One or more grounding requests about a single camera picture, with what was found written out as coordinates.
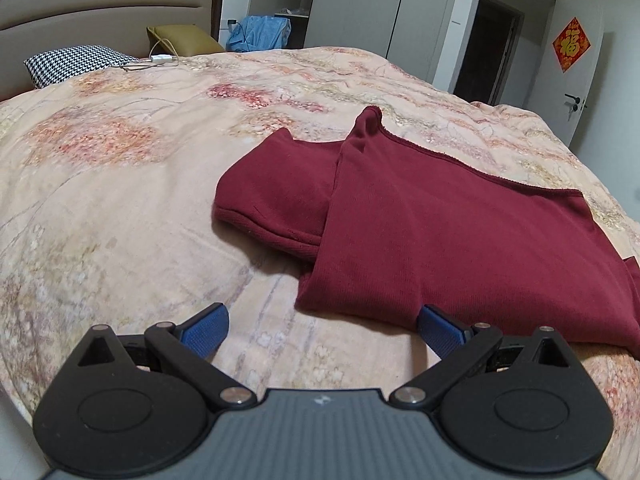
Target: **houndstooth pillow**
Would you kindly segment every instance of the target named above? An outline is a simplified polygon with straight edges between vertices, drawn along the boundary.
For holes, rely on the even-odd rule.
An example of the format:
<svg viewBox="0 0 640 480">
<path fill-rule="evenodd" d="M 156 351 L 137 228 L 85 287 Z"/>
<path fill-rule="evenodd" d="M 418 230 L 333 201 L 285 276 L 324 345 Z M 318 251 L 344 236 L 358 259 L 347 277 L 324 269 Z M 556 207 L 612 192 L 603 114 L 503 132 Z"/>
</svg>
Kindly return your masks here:
<svg viewBox="0 0 640 480">
<path fill-rule="evenodd" d="M 63 82 L 75 75 L 121 66 L 138 58 L 100 45 L 81 45 L 49 50 L 24 61 L 36 88 Z"/>
</svg>

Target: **dark doorway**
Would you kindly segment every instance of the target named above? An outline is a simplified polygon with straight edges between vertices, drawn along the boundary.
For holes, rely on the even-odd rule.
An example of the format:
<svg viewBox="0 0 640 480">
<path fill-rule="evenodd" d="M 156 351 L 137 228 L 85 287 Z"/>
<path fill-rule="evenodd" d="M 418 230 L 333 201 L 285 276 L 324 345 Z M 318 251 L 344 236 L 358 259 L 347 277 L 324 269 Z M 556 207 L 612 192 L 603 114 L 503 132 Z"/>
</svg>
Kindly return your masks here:
<svg viewBox="0 0 640 480">
<path fill-rule="evenodd" d="M 480 0 L 454 94 L 468 102 L 495 105 L 521 15 L 491 0 Z"/>
</svg>

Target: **wardrobe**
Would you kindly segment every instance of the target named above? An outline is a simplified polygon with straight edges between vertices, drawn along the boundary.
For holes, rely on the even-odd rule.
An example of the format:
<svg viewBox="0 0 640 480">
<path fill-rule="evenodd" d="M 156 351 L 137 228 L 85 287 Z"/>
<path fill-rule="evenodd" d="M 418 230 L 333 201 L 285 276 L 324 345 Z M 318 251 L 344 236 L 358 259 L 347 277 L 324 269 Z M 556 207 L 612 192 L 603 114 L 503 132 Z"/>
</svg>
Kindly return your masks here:
<svg viewBox="0 0 640 480">
<path fill-rule="evenodd" d="M 305 48 L 350 46 L 433 81 L 454 0 L 313 0 Z"/>
</svg>

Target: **olive green cushion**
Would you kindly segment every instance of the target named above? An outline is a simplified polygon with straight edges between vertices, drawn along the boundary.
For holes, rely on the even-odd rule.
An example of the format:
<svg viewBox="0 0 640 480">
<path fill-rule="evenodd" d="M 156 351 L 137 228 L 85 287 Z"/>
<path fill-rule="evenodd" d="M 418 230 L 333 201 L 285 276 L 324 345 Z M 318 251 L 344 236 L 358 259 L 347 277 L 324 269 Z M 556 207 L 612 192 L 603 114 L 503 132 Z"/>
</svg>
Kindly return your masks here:
<svg viewBox="0 0 640 480">
<path fill-rule="evenodd" d="M 167 54 L 186 57 L 225 51 L 216 40 L 196 25 L 160 25 L 147 27 L 146 31 L 151 45 L 159 41 Z"/>
</svg>

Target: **red garment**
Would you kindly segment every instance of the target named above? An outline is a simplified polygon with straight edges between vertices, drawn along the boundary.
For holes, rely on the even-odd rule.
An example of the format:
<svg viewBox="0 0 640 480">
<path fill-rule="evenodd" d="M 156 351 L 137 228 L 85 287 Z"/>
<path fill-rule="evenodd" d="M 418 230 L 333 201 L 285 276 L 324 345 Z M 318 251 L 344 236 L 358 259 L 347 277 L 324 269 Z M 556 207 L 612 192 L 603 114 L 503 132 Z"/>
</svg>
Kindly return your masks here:
<svg viewBox="0 0 640 480">
<path fill-rule="evenodd" d="M 474 170 L 395 137 L 367 107 L 343 142 L 282 128 L 220 179 L 214 216 L 312 263 L 296 306 L 416 327 L 434 304 L 469 324 L 640 357 L 640 269 L 620 259 L 580 191 Z"/>
</svg>

